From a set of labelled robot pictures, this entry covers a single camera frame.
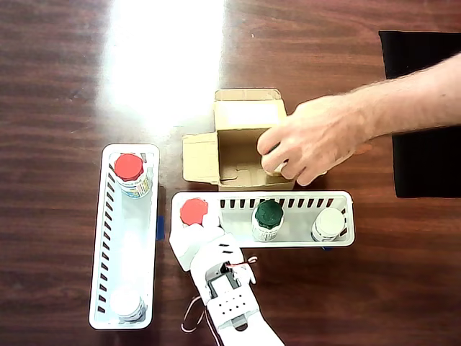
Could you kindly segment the person's bare hand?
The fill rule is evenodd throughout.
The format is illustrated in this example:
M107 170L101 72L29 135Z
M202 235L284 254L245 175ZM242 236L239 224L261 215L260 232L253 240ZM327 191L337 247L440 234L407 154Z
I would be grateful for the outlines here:
M358 89L298 105L283 122L259 137L257 150L266 172L279 167L284 178L307 186L372 137L367 93Z

